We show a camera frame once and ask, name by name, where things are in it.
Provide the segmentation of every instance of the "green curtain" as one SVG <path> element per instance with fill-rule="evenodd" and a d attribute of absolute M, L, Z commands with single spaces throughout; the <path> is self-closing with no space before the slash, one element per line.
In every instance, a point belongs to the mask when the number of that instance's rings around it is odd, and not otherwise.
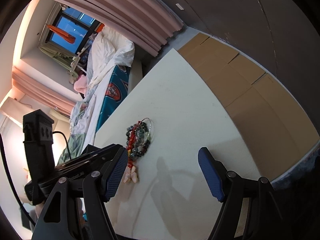
<path fill-rule="evenodd" d="M 71 62 L 72 57 L 75 56 L 75 54 L 72 54 L 71 52 L 67 50 L 63 50 L 56 46 L 52 42 L 47 42 L 44 45 L 40 46 L 39 49 L 51 57 L 54 61 L 56 61 L 58 64 L 63 66 L 66 70 L 70 71 L 73 77 L 78 77 L 78 74 L 75 71 L 71 71 Z"/>

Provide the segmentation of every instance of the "window frame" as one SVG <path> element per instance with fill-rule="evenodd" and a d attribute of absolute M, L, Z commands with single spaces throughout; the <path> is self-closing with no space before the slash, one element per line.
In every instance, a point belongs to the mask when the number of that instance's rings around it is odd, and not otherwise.
<path fill-rule="evenodd" d="M 86 35 L 83 37 L 79 47 L 77 48 L 76 52 L 74 53 L 75 55 L 77 55 L 78 52 L 80 52 L 83 47 L 85 46 L 86 42 L 88 41 L 89 37 L 93 34 L 93 33 L 96 33 L 96 29 L 98 28 L 98 26 L 100 25 L 100 22 L 97 21 L 97 20 L 94 20 L 94 22 L 92 23 L 91 26 L 88 26 L 87 24 L 79 21 L 78 19 L 75 19 L 74 17 L 64 13 L 64 11 L 62 10 L 62 8 L 59 10 L 58 14 L 56 15 L 56 17 L 54 18 L 53 22 L 52 22 L 52 25 L 53 26 L 56 26 L 59 22 L 59 20 L 61 19 L 61 17 L 65 17 L 66 19 L 72 21 L 73 23 L 75 23 L 76 25 L 79 25 L 81 28 L 84 28 L 87 30 L 87 33 Z M 45 42 L 54 42 L 54 41 L 51 41 L 51 38 L 53 36 L 54 32 L 49 30 L 48 32 L 48 35 L 47 37 L 45 38 Z M 59 47 L 62 47 L 63 49 L 66 49 L 64 48 L 63 46 L 57 44 L 54 42 L 54 44 L 56 44 L 57 46 Z"/>

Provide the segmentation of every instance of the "pink pillow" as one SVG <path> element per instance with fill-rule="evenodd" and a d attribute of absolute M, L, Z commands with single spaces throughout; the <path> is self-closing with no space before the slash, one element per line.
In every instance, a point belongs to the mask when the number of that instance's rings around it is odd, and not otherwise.
<path fill-rule="evenodd" d="M 81 77 L 75 82 L 73 87 L 75 91 L 83 93 L 85 95 L 88 89 L 87 77 L 85 75 L 81 75 Z"/>

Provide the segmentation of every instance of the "window pane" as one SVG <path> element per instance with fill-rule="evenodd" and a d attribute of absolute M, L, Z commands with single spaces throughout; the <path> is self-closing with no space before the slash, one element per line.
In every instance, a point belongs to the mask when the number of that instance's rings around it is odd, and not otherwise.
<path fill-rule="evenodd" d="M 76 38 L 76 41 L 74 44 L 71 44 L 55 33 L 52 35 L 51 40 L 64 47 L 65 49 L 71 51 L 72 53 L 75 53 L 84 36 L 86 35 L 87 30 L 76 25 L 74 22 L 66 19 L 65 17 L 61 17 L 56 26 L 74 36 Z"/>
<path fill-rule="evenodd" d="M 95 20 L 94 18 L 92 18 L 82 12 L 79 12 L 78 10 L 73 9 L 71 7 L 65 9 L 63 12 L 74 17 L 75 19 L 78 19 L 79 21 L 83 22 L 84 24 L 87 24 L 88 26 L 91 26 Z"/>

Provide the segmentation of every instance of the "bed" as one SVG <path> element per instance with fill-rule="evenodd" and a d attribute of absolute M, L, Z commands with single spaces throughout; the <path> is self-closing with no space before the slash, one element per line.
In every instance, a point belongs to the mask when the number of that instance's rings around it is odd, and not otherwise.
<path fill-rule="evenodd" d="M 70 116 L 68 146 L 72 159 L 80 156 L 88 144 L 93 145 L 96 132 L 142 79 L 133 43 L 105 26 L 89 52 L 86 77 L 85 98 L 76 103 Z M 58 164 L 68 160 L 64 149 Z"/>

